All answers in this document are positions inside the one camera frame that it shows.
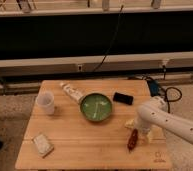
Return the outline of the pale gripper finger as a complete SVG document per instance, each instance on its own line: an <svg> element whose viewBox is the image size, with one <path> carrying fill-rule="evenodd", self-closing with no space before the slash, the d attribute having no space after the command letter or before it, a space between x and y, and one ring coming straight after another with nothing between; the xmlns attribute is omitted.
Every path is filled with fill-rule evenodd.
<svg viewBox="0 0 193 171"><path fill-rule="evenodd" d="M128 128L128 129L133 129L134 128L134 120L131 119L131 120L128 120L125 122L125 127Z"/></svg>
<svg viewBox="0 0 193 171"><path fill-rule="evenodd" d="M145 135L146 142L151 143L153 141L153 133L150 131L148 134Z"/></svg>

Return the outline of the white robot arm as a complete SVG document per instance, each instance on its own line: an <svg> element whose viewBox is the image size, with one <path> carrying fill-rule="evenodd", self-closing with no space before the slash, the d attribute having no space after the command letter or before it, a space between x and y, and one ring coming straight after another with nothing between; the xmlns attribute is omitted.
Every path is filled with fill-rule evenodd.
<svg viewBox="0 0 193 171"><path fill-rule="evenodd" d="M128 120L125 127L147 135L156 125L193 144L193 121L167 113L166 106L163 98L150 98L137 107L137 115Z"/></svg>

